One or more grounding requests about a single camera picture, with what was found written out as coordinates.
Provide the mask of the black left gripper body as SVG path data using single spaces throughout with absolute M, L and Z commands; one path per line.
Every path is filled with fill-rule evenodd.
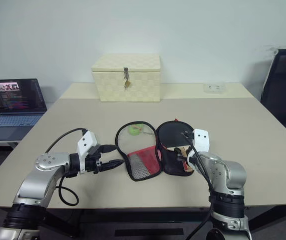
M 89 149 L 85 158 L 85 170 L 97 174 L 101 167 L 100 157 L 103 150 L 102 145 L 93 146 Z

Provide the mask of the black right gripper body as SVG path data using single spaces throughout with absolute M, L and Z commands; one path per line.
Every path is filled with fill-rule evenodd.
M 182 162 L 182 163 L 186 163 L 186 164 L 195 164 L 195 153 L 192 149 L 192 147 L 189 145 L 185 145 L 185 146 L 181 146 L 180 147 L 183 157 L 187 157 L 187 161 L 186 162 Z

